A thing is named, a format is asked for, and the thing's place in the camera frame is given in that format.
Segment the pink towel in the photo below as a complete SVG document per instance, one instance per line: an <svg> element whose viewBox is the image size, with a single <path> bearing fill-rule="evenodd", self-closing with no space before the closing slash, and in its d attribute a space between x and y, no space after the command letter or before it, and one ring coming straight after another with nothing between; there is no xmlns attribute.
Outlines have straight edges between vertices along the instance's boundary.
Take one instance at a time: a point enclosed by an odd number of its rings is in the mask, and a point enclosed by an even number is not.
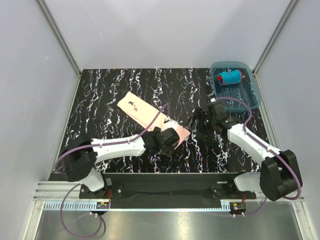
<svg viewBox="0 0 320 240"><path fill-rule="evenodd" d="M117 106L143 128L146 128L155 118L156 114L159 113L158 109L151 106L131 92L128 92L125 97L117 103ZM161 129L164 125L164 122L169 119L171 118L161 112L147 130L153 131L155 127ZM184 140L188 138L190 132L180 124L176 132L178 133L180 138L177 145L178 147Z"/></svg>

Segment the red blue patterned towel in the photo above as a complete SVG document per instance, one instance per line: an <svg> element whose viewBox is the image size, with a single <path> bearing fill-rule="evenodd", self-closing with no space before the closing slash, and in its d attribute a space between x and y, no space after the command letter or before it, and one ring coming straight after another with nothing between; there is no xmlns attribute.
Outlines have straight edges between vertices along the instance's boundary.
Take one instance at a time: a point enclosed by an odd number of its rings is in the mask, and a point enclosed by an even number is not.
<svg viewBox="0 0 320 240"><path fill-rule="evenodd" d="M239 70L222 72L217 75L217 81L221 86L237 85L243 81L244 75Z"/></svg>

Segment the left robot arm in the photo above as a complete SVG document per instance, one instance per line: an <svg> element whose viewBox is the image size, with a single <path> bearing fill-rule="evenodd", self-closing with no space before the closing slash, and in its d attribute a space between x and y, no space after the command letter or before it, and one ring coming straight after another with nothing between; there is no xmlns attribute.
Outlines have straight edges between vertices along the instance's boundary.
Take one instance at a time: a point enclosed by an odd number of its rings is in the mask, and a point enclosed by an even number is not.
<svg viewBox="0 0 320 240"><path fill-rule="evenodd" d="M108 186L95 168L97 163L142 155L170 156L180 142L178 129L177 126L169 125L124 138L80 138L77 140L80 145L67 148L58 161L64 166L63 174L68 182L79 182L95 197L103 198L108 193Z"/></svg>

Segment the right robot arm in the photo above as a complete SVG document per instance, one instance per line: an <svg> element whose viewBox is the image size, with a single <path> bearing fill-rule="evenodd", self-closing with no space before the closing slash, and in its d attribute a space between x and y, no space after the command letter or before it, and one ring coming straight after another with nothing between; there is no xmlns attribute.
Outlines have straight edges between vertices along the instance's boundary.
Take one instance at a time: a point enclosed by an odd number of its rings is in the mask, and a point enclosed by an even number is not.
<svg viewBox="0 0 320 240"><path fill-rule="evenodd" d="M213 132L244 150L260 166L259 172L241 172L227 183L228 195L239 198L244 192L262 193L273 202L302 191L302 177L296 155L291 150L280 150L253 134L246 125L226 112L220 101L207 104L207 110L197 107L185 126L196 127L208 135Z"/></svg>

